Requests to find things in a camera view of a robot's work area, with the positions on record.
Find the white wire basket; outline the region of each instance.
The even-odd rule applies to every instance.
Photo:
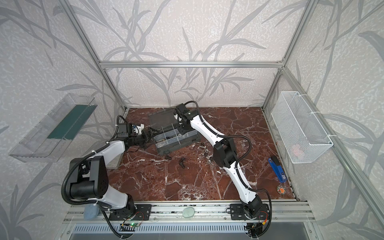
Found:
[[[271,114],[292,163],[311,163],[333,146],[299,92],[281,92]]]

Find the wallpaper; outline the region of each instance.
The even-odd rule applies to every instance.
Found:
[[[325,240],[384,239],[384,230],[332,149],[313,163],[292,164],[271,112],[281,91],[293,91],[282,76],[265,108],[285,171],[301,201],[308,201]]]
[[[53,239],[69,205],[60,185],[69,161],[97,149],[122,109],[66,17],[48,0],[0,1],[0,239]],[[98,105],[56,163],[23,163],[9,151],[68,93]]]
[[[384,1],[318,5],[288,67],[384,197]]]
[[[261,106],[275,68],[115,68],[108,74],[127,106]]]
[[[306,2],[70,0],[103,61],[278,61]]]

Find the red marble surface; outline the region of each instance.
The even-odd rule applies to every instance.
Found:
[[[127,120],[148,126],[148,114],[160,110],[131,108]],[[286,189],[284,195],[276,190],[280,183],[267,160],[277,152],[260,108],[201,108],[201,114],[219,131],[227,135],[242,134],[251,139],[252,151],[240,165],[254,189],[267,189],[272,199],[295,198],[288,182],[282,184]],[[238,192],[229,175],[214,162],[207,163],[213,147],[204,137],[201,141],[209,150],[207,157],[199,143],[170,153],[170,161],[157,154],[154,144],[145,151],[125,153],[119,168],[108,170],[109,184],[131,194],[135,201],[238,200]],[[238,156],[245,153],[246,140],[235,138],[235,144]],[[185,169],[179,165],[182,157],[186,158]],[[265,193],[259,195],[261,199],[267,199]]]

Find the ventilation grille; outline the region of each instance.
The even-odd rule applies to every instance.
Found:
[[[112,226],[118,231],[120,224]],[[135,233],[244,233],[242,223],[143,223],[129,228]],[[111,233],[106,223],[77,223],[72,233]]]

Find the blue tool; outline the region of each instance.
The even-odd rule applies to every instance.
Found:
[[[271,165],[279,181],[286,182],[287,177],[285,176],[283,168],[280,165],[279,159],[277,159],[276,156],[272,156],[271,158],[268,159],[268,162],[269,162],[269,165]]]

